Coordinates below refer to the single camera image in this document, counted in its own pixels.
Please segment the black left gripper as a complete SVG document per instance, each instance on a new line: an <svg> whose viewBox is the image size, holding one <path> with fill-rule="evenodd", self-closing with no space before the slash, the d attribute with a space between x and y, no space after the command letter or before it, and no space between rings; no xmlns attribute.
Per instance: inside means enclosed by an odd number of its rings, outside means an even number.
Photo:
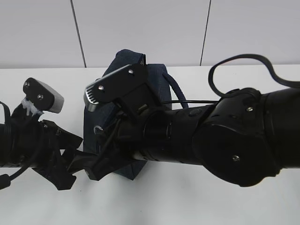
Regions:
<svg viewBox="0 0 300 225"><path fill-rule="evenodd" d="M60 150L67 154L81 155L78 150L83 142L80 136L70 133L53 121L40 120L42 111L34 105L20 103L13 111L9 164L24 173L33 168L58 190L69 190L76 177L68 173Z"/></svg>

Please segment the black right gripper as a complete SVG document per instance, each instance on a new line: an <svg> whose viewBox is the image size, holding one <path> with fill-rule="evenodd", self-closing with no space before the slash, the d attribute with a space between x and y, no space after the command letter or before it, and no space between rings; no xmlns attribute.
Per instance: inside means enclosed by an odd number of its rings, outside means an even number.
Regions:
<svg viewBox="0 0 300 225"><path fill-rule="evenodd" d="M96 155L87 167L91 180L100 180L116 173L134 180L146 164L133 159L133 150L119 138L119 131L127 115L123 110L84 111L84 151Z"/></svg>

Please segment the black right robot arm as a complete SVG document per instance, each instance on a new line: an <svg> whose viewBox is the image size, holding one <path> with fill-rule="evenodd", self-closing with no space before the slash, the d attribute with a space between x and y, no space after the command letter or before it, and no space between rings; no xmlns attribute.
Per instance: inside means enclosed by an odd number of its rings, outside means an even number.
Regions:
<svg viewBox="0 0 300 225"><path fill-rule="evenodd" d="M300 91L254 97L241 93L210 105L169 110L142 105L134 119L120 112L85 170L100 180L139 161L204 166L241 187L300 166Z"/></svg>

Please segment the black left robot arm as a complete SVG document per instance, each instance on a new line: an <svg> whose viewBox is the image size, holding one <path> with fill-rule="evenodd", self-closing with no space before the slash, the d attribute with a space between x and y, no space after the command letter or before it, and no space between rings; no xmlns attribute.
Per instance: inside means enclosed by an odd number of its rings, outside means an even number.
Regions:
<svg viewBox="0 0 300 225"><path fill-rule="evenodd" d="M68 170L82 138L60 128L53 121L40 120L42 111L31 112L19 104L13 112L2 103L4 123L0 126L0 166L17 168L0 176L0 188L31 168L58 190L69 190L76 177Z"/></svg>

